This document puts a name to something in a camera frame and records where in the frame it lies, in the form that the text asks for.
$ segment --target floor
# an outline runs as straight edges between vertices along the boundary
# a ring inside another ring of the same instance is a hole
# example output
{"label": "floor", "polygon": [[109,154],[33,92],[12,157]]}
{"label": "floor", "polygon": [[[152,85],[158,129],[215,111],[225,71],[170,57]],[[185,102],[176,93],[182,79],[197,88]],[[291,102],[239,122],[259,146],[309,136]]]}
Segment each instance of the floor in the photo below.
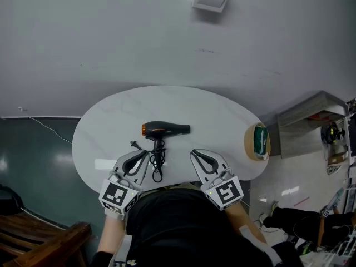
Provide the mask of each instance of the floor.
{"label": "floor", "polygon": [[[78,120],[43,123],[71,140]],[[74,167],[71,145],[29,119],[0,120],[0,140],[0,183],[16,191],[26,208],[50,220],[67,226],[76,221],[91,223],[93,238],[87,244],[91,260],[105,217],[98,194],[81,180]],[[279,201],[280,207],[311,211],[326,205],[340,187],[347,185],[347,167],[327,175],[326,154],[319,151],[283,160],[271,157],[257,179],[242,183],[252,220],[269,212],[274,201]],[[286,239],[283,231],[275,230],[262,228],[270,245]]]}
{"label": "floor", "polygon": [[[348,185],[347,166],[336,174],[328,175],[327,151],[318,151],[289,159],[273,156],[265,171],[251,181],[250,217],[258,220],[263,212],[269,213],[274,201],[280,207],[319,211],[329,203],[335,193]],[[343,201],[339,211],[343,211]],[[270,245],[286,239],[283,231],[262,227]]]}

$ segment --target power cord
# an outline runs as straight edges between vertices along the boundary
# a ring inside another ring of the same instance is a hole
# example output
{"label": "power cord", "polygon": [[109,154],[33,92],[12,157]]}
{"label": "power cord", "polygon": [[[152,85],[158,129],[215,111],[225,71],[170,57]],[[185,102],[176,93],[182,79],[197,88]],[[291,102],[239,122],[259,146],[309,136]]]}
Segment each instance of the power cord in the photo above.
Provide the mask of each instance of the power cord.
{"label": "power cord", "polygon": [[60,136],[54,129],[45,126],[45,125],[44,125],[43,123],[41,123],[39,120],[36,120],[35,118],[30,117],[28,114],[26,114],[26,113],[25,113],[26,109],[24,109],[24,108],[22,108],[22,107],[19,107],[18,109],[19,109],[22,113],[24,113],[28,118],[30,118],[31,120],[34,120],[35,122],[38,122],[41,126],[44,126],[45,128],[47,128],[47,129],[53,131],[60,139],[62,139],[62,140],[64,140],[64,141],[69,142],[70,144],[72,144],[71,141],[66,140],[64,137]]}
{"label": "power cord", "polygon": [[249,204],[247,204],[247,203],[245,203],[244,201],[240,201],[240,202],[243,202],[247,207],[252,207],[252,206],[250,206]]}
{"label": "power cord", "polygon": [[324,151],[324,160],[325,161],[328,161],[329,160],[329,145],[328,144],[324,144],[324,148],[325,148],[325,151]]}
{"label": "power cord", "polygon": [[[149,139],[149,140],[152,140],[152,141],[155,141],[155,139],[153,139],[153,138],[150,138],[150,137],[147,137],[147,139]],[[135,148],[137,148],[138,150],[142,150],[142,148],[137,144],[137,141],[130,141],[130,144],[131,144],[131,146],[133,146],[133,147],[135,147]],[[162,173],[162,165],[163,165],[163,163],[165,163],[165,156],[166,156],[166,152],[165,152],[165,148],[164,148],[164,146],[165,146],[165,142],[163,141],[163,140],[161,140],[161,145],[160,145],[160,147],[158,147],[158,148],[156,148],[156,149],[153,149],[153,150],[151,150],[151,151],[149,151],[149,153],[151,154],[151,156],[150,156],[150,162],[151,162],[151,164],[153,165],[153,167],[154,167],[154,171],[152,172],[152,179],[154,180],[154,182],[156,182],[156,183],[159,183],[159,182],[161,182],[162,181],[162,179],[163,179],[163,173]],[[157,163],[156,163],[156,161],[155,161],[155,158],[156,158],[156,156],[159,156],[159,157],[161,157],[161,165],[158,165]],[[160,175],[160,179],[157,181],[156,179],[155,179],[155,174],[159,174]]]}
{"label": "power cord", "polygon": [[277,230],[274,230],[274,231],[266,231],[266,230],[262,230],[262,226],[263,226],[263,223],[261,223],[260,220],[255,220],[255,222],[259,222],[260,223],[260,227],[258,228],[262,233],[268,233],[268,234],[272,234],[272,233],[276,233],[277,231],[280,231],[280,230],[283,230],[283,229],[277,229]]}
{"label": "power cord", "polygon": [[[156,183],[161,182],[163,179],[163,173],[162,173],[161,168],[162,168],[163,163],[165,163],[165,156],[166,156],[166,152],[165,152],[166,149],[164,148],[164,146],[165,146],[165,142],[163,140],[161,140],[161,146],[159,148],[149,151],[149,153],[151,154],[150,162],[152,163],[152,165],[154,167],[154,171],[152,172],[152,179]],[[159,157],[161,157],[161,165],[160,166],[155,161],[156,155],[159,155]],[[155,174],[157,174],[157,173],[161,177],[159,179],[159,181],[156,181],[156,179],[155,179]]]}

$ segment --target black hair dryer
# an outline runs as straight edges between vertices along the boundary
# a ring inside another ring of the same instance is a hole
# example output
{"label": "black hair dryer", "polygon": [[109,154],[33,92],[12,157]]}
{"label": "black hair dryer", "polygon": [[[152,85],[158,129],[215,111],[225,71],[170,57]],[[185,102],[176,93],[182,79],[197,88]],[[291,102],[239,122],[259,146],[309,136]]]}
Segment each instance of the black hair dryer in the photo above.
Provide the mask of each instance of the black hair dryer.
{"label": "black hair dryer", "polygon": [[[154,149],[151,151],[151,163],[154,166],[154,173],[152,175],[154,182],[162,181],[162,165],[165,162],[165,148],[162,138],[176,135],[185,135],[190,133],[190,126],[177,125],[170,122],[153,121],[142,125],[142,135],[147,139],[154,141]],[[156,181],[154,175],[159,173],[161,179]]]}

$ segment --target table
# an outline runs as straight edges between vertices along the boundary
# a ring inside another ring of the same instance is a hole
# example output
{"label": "table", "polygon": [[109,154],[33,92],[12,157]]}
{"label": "table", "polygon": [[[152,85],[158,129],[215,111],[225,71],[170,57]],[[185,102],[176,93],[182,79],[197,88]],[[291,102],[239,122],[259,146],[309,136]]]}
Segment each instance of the table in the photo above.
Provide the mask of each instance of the table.
{"label": "table", "polygon": [[135,150],[152,150],[153,141],[141,136],[141,125],[166,121],[190,125],[189,135],[164,139],[166,162],[163,179],[155,183],[150,164],[142,187],[145,191],[187,181],[198,181],[190,161],[192,149],[208,149],[223,155],[239,180],[251,180],[266,168],[267,161],[248,158],[245,131],[260,120],[239,104],[220,95],[190,87],[149,86],[120,92],[91,107],[79,121],[72,153],[82,180],[100,192],[116,160]]}

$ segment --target wooden bench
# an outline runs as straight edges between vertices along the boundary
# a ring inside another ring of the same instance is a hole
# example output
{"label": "wooden bench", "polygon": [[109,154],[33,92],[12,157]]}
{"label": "wooden bench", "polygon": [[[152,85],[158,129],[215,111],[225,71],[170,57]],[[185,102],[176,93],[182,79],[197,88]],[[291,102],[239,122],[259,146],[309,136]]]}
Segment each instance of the wooden bench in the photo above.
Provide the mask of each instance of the wooden bench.
{"label": "wooden bench", "polygon": [[87,266],[81,248],[90,236],[86,222],[63,230],[26,212],[0,216],[0,250],[13,257],[4,267]]}

